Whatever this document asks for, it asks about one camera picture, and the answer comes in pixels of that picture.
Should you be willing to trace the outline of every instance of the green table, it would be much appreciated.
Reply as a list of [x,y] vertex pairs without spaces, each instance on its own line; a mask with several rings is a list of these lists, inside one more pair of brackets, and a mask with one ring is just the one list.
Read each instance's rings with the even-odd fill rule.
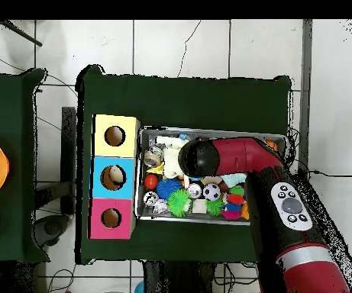
[[89,240],[86,221],[92,114],[136,117],[142,125],[286,134],[291,81],[261,79],[167,79],[107,76],[87,66],[78,76],[77,243],[90,259],[149,259],[203,262],[256,261],[248,226],[137,221],[130,240]]
[[0,147],[10,171],[0,189],[0,260],[43,262],[31,238],[34,211],[34,90],[45,71],[0,74]]

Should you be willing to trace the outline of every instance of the red ball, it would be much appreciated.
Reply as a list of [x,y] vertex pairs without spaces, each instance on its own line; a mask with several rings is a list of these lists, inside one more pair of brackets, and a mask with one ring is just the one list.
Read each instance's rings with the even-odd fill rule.
[[154,174],[149,174],[144,178],[144,186],[149,190],[154,190],[158,184],[158,178]]

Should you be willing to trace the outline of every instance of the soccer ball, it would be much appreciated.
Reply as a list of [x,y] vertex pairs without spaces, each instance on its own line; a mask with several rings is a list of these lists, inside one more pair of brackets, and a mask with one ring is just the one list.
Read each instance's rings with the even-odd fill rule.
[[144,195],[143,202],[146,206],[153,207],[159,199],[160,197],[158,197],[158,194],[156,192],[149,191]]
[[221,189],[214,183],[209,183],[203,188],[203,195],[209,201],[217,201],[221,197]]

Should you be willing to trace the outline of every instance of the yellow cube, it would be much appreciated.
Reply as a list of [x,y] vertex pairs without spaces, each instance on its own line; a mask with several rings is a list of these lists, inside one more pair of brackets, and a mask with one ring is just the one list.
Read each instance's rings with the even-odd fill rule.
[[138,119],[97,114],[93,115],[92,122],[92,132],[95,131],[95,156],[135,157],[140,127]]

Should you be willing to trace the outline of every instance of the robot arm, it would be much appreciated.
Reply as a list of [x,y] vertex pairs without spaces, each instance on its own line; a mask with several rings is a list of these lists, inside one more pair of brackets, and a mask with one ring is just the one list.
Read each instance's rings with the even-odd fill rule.
[[[265,292],[281,293],[282,285],[284,293],[350,293],[280,157],[265,143],[193,140],[180,150],[179,165],[191,177],[248,173],[250,226]],[[260,275],[267,269],[272,273]],[[267,277],[276,277],[276,284]]]

